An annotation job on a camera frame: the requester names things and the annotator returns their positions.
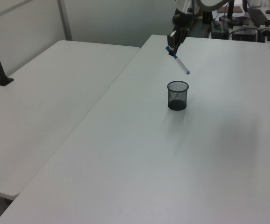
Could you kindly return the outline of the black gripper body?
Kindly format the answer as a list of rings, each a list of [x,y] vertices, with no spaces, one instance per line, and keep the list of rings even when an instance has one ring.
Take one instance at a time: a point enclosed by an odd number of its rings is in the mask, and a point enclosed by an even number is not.
[[[175,10],[172,17],[172,23],[174,25],[174,31],[184,31],[192,26],[193,14],[191,12],[184,13],[178,9]]]

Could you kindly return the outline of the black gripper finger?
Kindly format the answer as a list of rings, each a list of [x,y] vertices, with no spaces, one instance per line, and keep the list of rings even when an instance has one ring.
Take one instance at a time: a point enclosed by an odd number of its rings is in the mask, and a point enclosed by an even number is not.
[[[175,56],[175,51],[177,50],[177,38],[176,31],[173,31],[171,34],[167,36],[167,50],[169,55]]]
[[[179,46],[185,41],[185,39],[189,36],[190,30],[182,30],[178,32],[176,45],[175,45],[175,53],[177,53]]]

